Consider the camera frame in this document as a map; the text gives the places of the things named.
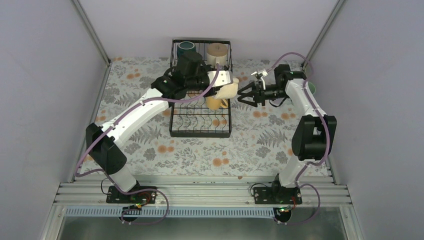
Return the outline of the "cream ribbed mug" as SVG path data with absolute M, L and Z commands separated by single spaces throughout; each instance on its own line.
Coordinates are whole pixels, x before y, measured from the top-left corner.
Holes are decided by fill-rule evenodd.
M 233 78 L 233 83 L 222 86 L 218 92 L 213 96 L 214 99 L 231 99 L 237 95 L 239 88 L 239 79 Z

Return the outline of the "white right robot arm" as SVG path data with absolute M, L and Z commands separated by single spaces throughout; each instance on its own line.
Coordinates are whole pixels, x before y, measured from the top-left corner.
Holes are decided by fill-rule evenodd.
M 264 106 L 269 100 L 291 100 L 300 115 L 300 121 L 291 140 L 294 154 L 282 172 L 271 184 L 271 198 L 284 203 L 299 187 L 299 179 L 311 166 L 320 166 L 331 152 L 337 120 L 328 115 L 315 100 L 303 71 L 292 71 L 287 64 L 274 70 L 274 84 L 266 84 L 268 72 L 254 72 L 256 81 L 238 90 L 237 100 L 253 107 Z

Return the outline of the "yellow mug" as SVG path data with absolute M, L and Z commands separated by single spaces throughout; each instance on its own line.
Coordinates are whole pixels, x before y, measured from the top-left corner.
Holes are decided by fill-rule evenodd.
M 229 103 L 226 99 L 216 99 L 212 96 L 205 98 L 206 106 L 213 111 L 216 111 L 220 108 L 227 109 L 229 107 Z

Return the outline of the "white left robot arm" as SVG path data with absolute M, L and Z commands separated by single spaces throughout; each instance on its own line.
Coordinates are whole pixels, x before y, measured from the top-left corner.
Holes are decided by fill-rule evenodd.
M 131 203 L 139 197 L 138 181 L 126 166 L 120 150 L 139 128 L 175 103 L 190 103 L 202 98 L 229 100 L 237 95 L 239 79 L 228 65 L 206 64 L 202 55 L 188 51 L 176 65 L 151 83 L 144 95 L 122 113 L 101 126 L 86 128 L 86 151 L 99 165 L 98 171 L 114 184 L 119 196 Z

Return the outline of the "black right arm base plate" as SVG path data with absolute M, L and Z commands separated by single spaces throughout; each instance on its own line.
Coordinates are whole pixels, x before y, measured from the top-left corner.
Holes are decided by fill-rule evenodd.
M 253 188 L 253 198 L 256 205 L 301 205 L 302 194 L 297 187 L 272 187 L 259 186 Z

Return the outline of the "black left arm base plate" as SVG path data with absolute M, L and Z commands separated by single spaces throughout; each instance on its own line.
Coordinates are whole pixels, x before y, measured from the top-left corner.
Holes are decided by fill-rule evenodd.
M 135 186 L 130 192 L 142 192 L 123 194 L 115 186 L 108 188 L 105 202 L 108 204 L 145 205 L 154 204 L 156 201 L 156 186 Z

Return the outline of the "light green plastic cup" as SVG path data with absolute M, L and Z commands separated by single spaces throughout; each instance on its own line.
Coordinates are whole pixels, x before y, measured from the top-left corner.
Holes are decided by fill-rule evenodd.
M 308 82 L 307 85 L 311 94 L 314 95 L 316 93 L 316 86 L 310 81 Z

